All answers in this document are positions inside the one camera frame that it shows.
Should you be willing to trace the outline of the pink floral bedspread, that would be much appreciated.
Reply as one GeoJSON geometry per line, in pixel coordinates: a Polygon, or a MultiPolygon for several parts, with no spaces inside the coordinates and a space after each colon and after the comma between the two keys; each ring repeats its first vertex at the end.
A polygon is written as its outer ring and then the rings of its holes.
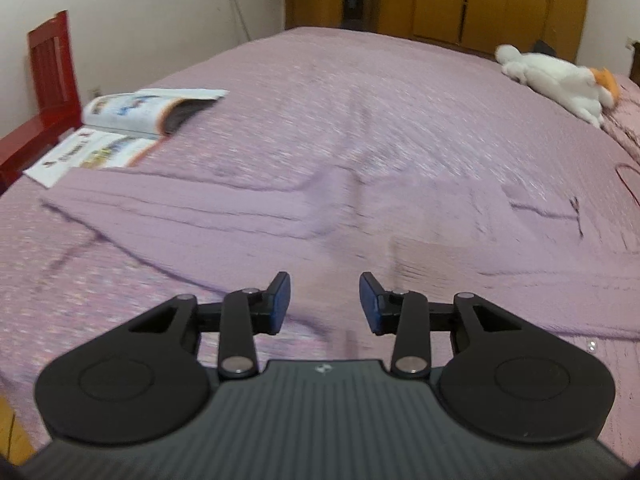
{"type": "MultiPolygon", "coordinates": [[[[580,200],[639,238],[638,207],[615,171],[627,153],[482,58],[364,32],[301,28],[224,52],[166,77],[163,86],[223,88],[228,96],[136,166],[97,170],[279,190],[333,167],[367,183],[489,179],[541,200],[580,200]]],[[[50,361],[172,296],[215,301],[226,293],[123,252],[43,203],[50,189],[24,178],[1,199],[1,393],[35,446],[46,445],[48,435],[32,392],[50,361]]],[[[279,271],[235,289],[262,287],[279,271]]],[[[260,342],[263,360],[390,355],[390,341],[369,333],[360,310],[360,274],[339,294],[314,286],[316,315],[300,306],[290,274],[288,318],[280,337],[260,342]]],[[[601,437],[635,462],[639,336],[558,335],[610,368],[616,400],[601,437]]]]}

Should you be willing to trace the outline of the open magazine upper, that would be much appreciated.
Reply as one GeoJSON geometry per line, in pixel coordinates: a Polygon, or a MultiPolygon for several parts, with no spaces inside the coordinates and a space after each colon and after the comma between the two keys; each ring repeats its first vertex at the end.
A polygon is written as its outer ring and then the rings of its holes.
{"type": "Polygon", "coordinates": [[[99,96],[85,106],[81,120],[88,128],[154,139],[171,136],[226,96],[227,90],[146,88],[99,96]]]}

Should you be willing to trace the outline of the thin grey stick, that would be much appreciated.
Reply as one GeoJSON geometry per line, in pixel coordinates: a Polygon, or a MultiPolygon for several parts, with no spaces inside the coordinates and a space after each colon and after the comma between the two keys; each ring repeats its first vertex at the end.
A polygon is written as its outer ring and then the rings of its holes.
{"type": "Polygon", "coordinates": [[[252,36],[250,36],[250,31],[248,30],[244,15],[242,13],[240,4],[238,0],[231,0],[233,9],[235,10],[236,15],[238,16],[242,32],[247,42],[252,41],[252,36]]]}

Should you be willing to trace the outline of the open magazine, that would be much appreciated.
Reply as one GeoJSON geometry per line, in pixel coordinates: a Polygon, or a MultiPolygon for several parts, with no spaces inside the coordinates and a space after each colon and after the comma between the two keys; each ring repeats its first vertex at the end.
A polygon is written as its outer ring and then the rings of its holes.
{"type": "Polygon", "coordinates": [[[160,143],[160,136],[128,134],[81,128],[23,171],[29,179],[50,188],[73,168],[122,168],[134,164],[160,143]]]}
{"type": "Polygon", "coordinates": [[[99,96],[85,106],[81,120],[88,128],[154,139],[171,136],[226,96],[227,90],[146,88],[99,96]]]}

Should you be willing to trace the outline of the red wooden chair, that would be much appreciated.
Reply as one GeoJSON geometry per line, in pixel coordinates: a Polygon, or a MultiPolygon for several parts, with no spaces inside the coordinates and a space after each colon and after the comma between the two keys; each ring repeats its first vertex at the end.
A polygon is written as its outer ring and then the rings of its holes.
{"type": "Polygon", "coordinates": [[[38,113],[1,139],[1,189],[6,191],[37,156],[81,125],[68,13],[63,10],[27,35],[38,113]]]}

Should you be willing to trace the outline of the yellow wooden wardrobe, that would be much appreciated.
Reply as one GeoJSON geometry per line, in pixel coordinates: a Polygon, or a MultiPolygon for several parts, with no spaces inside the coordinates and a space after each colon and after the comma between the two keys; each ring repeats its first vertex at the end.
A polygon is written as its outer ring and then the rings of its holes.
{"type": "Polygon", "coordinates": [[[576,58],[587,0],[285,0],[285,25],[341,27],[490,55],[576,58]]]}

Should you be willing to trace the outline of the open magazine lower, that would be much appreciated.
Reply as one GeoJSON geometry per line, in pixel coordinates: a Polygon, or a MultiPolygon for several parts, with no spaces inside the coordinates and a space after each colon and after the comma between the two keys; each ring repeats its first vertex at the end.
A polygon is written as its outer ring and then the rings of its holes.
{"type": "Polygon", "coordinates": [[[81,128],[23,171],[29,179],[50,188],[73,168],[122,168],[134,164],[160,143],[160,136],[128,134],[81,128]]]}

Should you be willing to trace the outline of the pink ruffled pillow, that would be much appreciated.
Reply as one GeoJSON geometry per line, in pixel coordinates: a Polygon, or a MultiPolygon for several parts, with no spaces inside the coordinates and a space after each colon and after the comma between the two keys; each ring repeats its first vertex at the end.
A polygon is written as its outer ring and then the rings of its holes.
{"type": "Polygon", "coordinates": [[[640,164],[640,92],[627,76],[617,76],[620,98],[615,108],[604,114],[604,131],[640,164]]]}

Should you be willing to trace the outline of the white orange plush toy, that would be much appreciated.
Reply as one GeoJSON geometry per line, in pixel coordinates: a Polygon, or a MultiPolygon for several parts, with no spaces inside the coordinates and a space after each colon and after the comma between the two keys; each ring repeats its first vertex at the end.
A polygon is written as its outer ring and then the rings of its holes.
{"type": "Polygon", "coordinates": [[[544,53],[522,53],[510,44],[499,46],[495,58],[507,77],[525,84],[594,128],[602,128],[603,112],[612,110],[620,100],[620,86],[606,68],[578,66],[544,53]]]}

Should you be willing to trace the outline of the lilac knit cardigan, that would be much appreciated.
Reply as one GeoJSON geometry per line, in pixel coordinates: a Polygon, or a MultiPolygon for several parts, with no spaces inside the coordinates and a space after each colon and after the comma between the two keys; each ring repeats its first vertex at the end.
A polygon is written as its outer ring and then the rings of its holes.
{"type": "Polygon", "coordinates": [[[489,179],[360,181],[333,167],[295,188],[75,169],[43,203],[134,258],[214,292],[277,270],[300,306],[363,271],[433,300],[476,292],[562,335],[639,336],[639,239],[586,203],[489,179]]]}

